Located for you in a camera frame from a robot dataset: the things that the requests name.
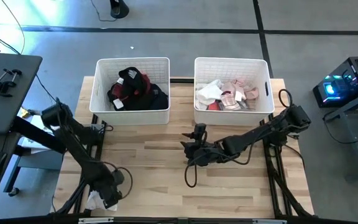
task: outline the desk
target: desk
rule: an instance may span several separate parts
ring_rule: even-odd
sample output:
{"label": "desk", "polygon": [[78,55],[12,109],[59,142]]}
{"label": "desk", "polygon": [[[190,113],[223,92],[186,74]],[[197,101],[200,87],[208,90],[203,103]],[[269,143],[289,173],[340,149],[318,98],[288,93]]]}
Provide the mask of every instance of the desk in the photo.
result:
{"label": "desk", "polygon": [[[22,72],[22,75],[16,76],[16,86],[8,91],[12,97],[0,96],[0,150],[6,138],[3,151],[7,153],[0,182],[21,134],[56,151],[63,152],[65,150],[65,146],[55,137],[16,116],[38,72],[41,61],[42,58],[39,56],[0,54],[0,76],[3,74],[4,68],[18,69]],[[6,75],[1,81],[11,81],[12,78],[13,76]]]}
{"label": "desk", "polygon": [[[90,123],[89,110],[93,77],[84,77],[75,111],[75,119]],[[275,115],[283,110],[278,91],[284,88],[282,79],[272,79]],[[134,176],[131,194],[118,203],[118,211],[92,211],[92,216],[115,217],[193,217],[193,218],[272,218],[272,199],[262,143],[252,151],[250,163],[240,166],[233,162],[210,164],[198,168],[198,185],[186,186],[184,170],[187,159],[179,141],[188,139],[180,133],[194,129],[193,84],[171,84],[170,121],[156,126],[115,126],[104,138],[102,161],[128,168]],[[253,127],[208,126],[210,142],[232,134],[242,134]],[[288,145],[299,150],[298,143]],[[240,161],[246,160],[248,151]],[[283,147],[282,160],[288,188],[310,213],[313,213],[308,184],[301,159]],[[69,153],[64,156],[54,204],[59,209],[75,190],[81,169]],[[189,180],[194,180],[193,169]],[[121,187],[125,194],[129,181]],[[85,192],[81,211],[87,199]],[[281,191],[278,190],[284,210]]]}

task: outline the computer tower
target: computer tower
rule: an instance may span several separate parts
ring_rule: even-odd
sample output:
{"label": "computer tower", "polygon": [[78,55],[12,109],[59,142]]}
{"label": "computer tower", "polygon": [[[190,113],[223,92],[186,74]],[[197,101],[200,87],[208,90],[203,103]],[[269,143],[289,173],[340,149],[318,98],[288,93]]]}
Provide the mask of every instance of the computer tower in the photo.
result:
{"label": "computer tower", "polygon": [[313,88],[320,108],[340,107],[358,97],[358,57],[349,57]]}

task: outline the black floor stripe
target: black floor stripe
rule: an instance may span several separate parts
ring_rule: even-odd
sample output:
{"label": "black floor stripe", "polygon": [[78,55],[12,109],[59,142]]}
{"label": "black floor stripe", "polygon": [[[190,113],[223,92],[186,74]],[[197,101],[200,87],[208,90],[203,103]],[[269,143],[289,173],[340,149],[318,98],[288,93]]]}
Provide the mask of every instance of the black floor stripe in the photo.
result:
{"label": "black floor stripe", "polygon": [[258,34],[255,29],[154,29],[154,28],[97,28],[22,26],[27,32],[87,32],[87,33],[168,33],[168,34]]}
{"label": "black floor stripe", "polygon": [[260,47],[262,49],[262,56],[268,65],[268,72],[270,78],[273,78],[272,64],[270,63],[269,51],[267,50],[266,36],[264,32],[264,24],[262,22],[262,15],[260,14],[259,2],[254,0],[254,10],[256,16],[256,23],[258,25]]}
{"label": "black floor stripe", "polygon": [[358,30],[264,30],[265,34],[281,35],[358,35]]}

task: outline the white cloth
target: white cloth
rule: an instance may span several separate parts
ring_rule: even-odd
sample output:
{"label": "white cloth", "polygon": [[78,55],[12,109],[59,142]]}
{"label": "white cloth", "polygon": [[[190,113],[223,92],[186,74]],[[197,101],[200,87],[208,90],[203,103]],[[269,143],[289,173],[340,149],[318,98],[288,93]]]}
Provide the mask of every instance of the white cloth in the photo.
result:
{"label": "white cloth", "polygon": [[196,99],[207,106],[214,103],[215,100],[220,100],[223,93],[221,86],[222,82],[220,80],[207,84],[201,90],[196,91]]}
{"label": "white cloth", "polygon": [[200,101],[196,99],[196,108],[199,110],[206,110],[208,108],[208,105],[200,103]]}
{"label": "white cloth", "polygon": [[113,205],[112,207],[105,208],[103,200],[100,198],[99,192],[93,190],[88,197],[88,201],[86,202],[85,208],[89,210],[95,210],[97,208],[101,208],[103,210],[110,210],[116,212],[117,204]]}

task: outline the clothing tag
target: clothing tag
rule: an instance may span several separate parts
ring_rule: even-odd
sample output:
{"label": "clothing tag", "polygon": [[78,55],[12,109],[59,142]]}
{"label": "clothing tag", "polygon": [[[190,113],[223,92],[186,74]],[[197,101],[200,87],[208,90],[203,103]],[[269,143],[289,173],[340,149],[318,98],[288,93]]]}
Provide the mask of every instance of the clothing tag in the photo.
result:
{"label": "clothing tag", "polygon": [[242,94],[239,91],[236,91],[236,96],[234,98],[236,99],[236,101],[241,101]]}
{"label": "clothing tag", "polygon": [[117,109],[121,109],[122,107],[124,107],[124,105],[122,104],[121,100],[119,99],[115,99],[113,100],[114,105],[116,106]]}
{"label": "clothing tag", "polygon": [[119,79],[117,80],[117,83],[123,84],[123,83],[124,83],[124,79],[123,79],[123,78],[119,78]]}
{"label": "clothing tag", "polygon": [[135,78],[137,72],[133,71],[133,70],[129,70],[128,71],[128,75],[131,77],[131,78]]}

